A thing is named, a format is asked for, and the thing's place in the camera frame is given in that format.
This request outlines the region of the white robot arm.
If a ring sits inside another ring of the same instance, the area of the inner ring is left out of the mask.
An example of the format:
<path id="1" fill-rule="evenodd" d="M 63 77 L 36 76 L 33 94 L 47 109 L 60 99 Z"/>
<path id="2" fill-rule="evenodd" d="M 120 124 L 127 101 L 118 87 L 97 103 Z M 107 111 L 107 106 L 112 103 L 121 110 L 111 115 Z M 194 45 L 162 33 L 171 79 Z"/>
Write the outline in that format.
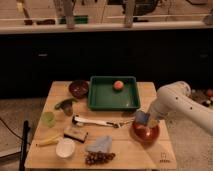
<path id="1" fill-rule="evenodd" d="M 213 135 L 213 110 L 202 106 L 190 98 L 191 88 L 184 81 L 164 85 L 157 90 L 156 99 L 148 109 L 147 126 L 157 126 L 169 112 L 184 114 L 210 135 Z"/>

